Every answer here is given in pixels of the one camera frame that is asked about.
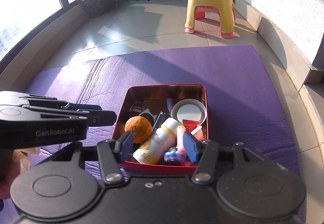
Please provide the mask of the person hand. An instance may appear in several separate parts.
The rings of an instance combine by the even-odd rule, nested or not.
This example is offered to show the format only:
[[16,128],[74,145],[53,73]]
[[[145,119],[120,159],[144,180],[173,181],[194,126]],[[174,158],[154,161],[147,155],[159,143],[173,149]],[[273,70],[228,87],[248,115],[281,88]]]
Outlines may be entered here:
[[39,154],[40,148],[1,149],[1,199],[10,198],[12,182],[30,168],[28,154]]

